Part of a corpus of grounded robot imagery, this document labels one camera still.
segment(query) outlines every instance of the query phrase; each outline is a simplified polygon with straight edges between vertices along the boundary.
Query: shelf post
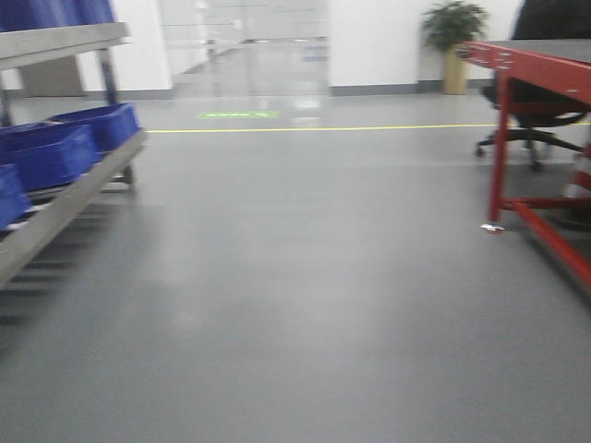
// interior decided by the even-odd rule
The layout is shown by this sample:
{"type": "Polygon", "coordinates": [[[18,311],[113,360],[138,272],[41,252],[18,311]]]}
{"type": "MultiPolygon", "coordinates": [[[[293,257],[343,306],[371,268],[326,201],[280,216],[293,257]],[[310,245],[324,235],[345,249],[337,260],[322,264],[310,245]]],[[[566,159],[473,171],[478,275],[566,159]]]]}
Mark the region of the shelf post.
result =
{"type": "Polygon", "coordinates": [[[10,99],[2,84],[0,78],[0,126],[12,126],[12,116],[10,114],[10,99]]]}
{"type": "Polygon", "coordinates": [[[101,71],[103,72],[105,98],[109,104],[118,104],[119,93],[117,92],[117,86],[115,85],[115,74],[113,72],[111,53],[109,52],[109,48],[103,48],[99,50],[98,53],[101,63],[101,71]]]}

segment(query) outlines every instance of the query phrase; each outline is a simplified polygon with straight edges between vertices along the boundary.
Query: plant pot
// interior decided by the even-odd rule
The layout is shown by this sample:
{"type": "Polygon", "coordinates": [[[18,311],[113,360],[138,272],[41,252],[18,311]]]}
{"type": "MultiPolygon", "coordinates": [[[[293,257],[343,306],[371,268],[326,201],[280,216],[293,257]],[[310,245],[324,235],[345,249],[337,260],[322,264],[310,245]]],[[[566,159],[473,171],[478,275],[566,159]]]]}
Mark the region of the plant pot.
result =
{"type": "Polygon", "coordinates": [[[465,61],[457,54],[457,46],[453,46],[445,54],[445,81],[443,91],[451,95],[465,94],[465,61]]]}

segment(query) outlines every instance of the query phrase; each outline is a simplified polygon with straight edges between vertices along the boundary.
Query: doorway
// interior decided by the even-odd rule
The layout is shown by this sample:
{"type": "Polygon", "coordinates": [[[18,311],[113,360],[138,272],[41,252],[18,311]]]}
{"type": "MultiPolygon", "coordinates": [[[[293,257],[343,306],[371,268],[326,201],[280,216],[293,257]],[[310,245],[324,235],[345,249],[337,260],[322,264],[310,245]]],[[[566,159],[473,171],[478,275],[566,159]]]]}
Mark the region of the doorway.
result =
{"type": "Polygon", "coordinates": [[[328,94],[327,9],[327,0],[162,0],[177,96],[328,94]]]}

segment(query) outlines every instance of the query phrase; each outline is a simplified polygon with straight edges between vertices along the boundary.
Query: green floor sign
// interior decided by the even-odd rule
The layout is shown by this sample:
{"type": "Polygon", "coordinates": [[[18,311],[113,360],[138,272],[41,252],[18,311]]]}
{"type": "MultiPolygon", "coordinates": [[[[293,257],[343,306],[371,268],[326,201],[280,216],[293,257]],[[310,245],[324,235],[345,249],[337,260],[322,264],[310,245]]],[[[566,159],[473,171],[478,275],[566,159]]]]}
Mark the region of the green floor sign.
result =
{"type": "Polygon", "coordinates": [[[276,118],[277,111],[240,111],[201,113],[197,118],[276,118]]]}

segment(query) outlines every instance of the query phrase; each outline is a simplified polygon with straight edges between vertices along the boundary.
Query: potted plant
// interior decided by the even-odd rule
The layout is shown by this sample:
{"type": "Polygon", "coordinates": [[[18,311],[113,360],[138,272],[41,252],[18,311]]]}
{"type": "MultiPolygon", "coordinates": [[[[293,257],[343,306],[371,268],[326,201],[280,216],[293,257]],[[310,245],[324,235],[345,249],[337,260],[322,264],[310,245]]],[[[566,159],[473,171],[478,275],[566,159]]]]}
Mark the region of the potted plant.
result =
{"type": "Polygon", "coordinates": [[[464,0],[446,0],[424,15],[427,16],[423,21],[425,45],[445,55],[444,91],[465,93],[465,64],[456,53],[457,47],[461,42],[484,37],[488,12],[464,0]]]}

